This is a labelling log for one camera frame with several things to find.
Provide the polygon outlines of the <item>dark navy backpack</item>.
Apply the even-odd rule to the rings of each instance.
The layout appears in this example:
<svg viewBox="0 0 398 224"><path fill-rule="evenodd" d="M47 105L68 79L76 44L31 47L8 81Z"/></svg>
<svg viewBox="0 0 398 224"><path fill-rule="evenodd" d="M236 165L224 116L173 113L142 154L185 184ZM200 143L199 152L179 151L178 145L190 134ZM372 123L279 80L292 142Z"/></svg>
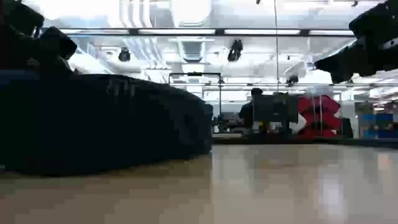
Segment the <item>dark navy backpack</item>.
<svg viewBox="0 0 398 224"><path fill-rule="evenodd" d="M30 175L97 174L207 154L213 108L123 75L0 72L0 165Z"/></svg>

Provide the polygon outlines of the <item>blue storage bin shelf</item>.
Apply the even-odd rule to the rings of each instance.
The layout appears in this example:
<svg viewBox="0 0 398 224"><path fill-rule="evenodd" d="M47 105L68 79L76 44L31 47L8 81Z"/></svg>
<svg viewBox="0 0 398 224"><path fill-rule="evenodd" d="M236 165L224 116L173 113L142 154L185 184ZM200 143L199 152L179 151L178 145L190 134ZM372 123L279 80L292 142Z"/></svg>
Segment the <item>blue storage bin shelf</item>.
<svg viewBox="0 0 398 224"><path fill-rule="evenodd" d="M398 139L398 101L356 103L361 139Z"/></svg>

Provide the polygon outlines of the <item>red storage bin rack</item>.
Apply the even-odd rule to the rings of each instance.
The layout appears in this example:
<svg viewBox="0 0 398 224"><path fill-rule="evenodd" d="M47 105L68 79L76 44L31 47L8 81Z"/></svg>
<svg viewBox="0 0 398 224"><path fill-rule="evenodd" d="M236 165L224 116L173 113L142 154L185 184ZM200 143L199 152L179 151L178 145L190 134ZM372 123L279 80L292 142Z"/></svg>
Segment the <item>red storage bin rack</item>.
<svg viewBox="0 0 398 224"><path fill-rule="evenodd" d="M341 121L336 117L340 104L327 95L298 98L298 112L304 120L304 127L298 134L305 139L333 138L341 129Z"/></svg>

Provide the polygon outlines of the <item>black box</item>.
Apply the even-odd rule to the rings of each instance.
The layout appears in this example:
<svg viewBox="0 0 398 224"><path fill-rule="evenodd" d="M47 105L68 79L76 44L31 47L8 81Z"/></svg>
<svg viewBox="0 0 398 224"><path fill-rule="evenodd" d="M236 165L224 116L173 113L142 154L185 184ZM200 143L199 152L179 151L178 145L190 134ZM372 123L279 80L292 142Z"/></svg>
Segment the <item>black box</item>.
<svg viewBox="0 0 398 224"><path fill-rule="evenodd" d="M351 120L349 118L341 119L340 133L344 138L353 138L353 129L351 126Z"/></svg>

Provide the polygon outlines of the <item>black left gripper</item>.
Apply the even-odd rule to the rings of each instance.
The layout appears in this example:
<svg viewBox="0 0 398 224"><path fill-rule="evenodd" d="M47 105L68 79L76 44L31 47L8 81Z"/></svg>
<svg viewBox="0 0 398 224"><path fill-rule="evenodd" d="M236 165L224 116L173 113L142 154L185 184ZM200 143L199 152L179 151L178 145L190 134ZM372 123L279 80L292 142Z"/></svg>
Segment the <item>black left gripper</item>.
<svg viewBox="0 0 398 224"><path fill-rule="evenodd" d="M60 29L51 26L35 40L39 45L33 58L41 72L72 74L68 60L75 54L77 44Z"/></svg>

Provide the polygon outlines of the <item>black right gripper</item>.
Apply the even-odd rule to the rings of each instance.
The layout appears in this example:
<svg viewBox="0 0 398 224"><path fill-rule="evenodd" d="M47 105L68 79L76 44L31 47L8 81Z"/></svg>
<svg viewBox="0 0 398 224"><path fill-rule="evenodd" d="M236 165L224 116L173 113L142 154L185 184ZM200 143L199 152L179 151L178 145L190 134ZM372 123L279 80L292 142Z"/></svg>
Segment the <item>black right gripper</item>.
<svg viewBox="0 0 398 224"><path fill-rule="evenodd" d="M373 44L363 37L339 52L314 63L328 72L333 83L346 82L357 73L369 77L377 72L398 69L398 37L383 44Z"/></svg>

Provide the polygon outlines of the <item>person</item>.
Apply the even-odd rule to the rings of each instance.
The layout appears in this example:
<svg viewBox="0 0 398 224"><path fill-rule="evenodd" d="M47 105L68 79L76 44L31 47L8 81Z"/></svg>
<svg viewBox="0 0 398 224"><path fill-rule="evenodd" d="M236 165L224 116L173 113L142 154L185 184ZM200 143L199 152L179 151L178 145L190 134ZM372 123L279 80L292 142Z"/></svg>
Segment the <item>person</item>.
<svg viewBox="0 0 398 224"><path fill-rule="evenodd" d="M246 129L251 129L253 124L253 99L255 96L262 95L263 91L260 88L253 88L251 90L251 100L249 103L242 105L241 110L239 112L239 118L241 119L243 126Z"/></svg>

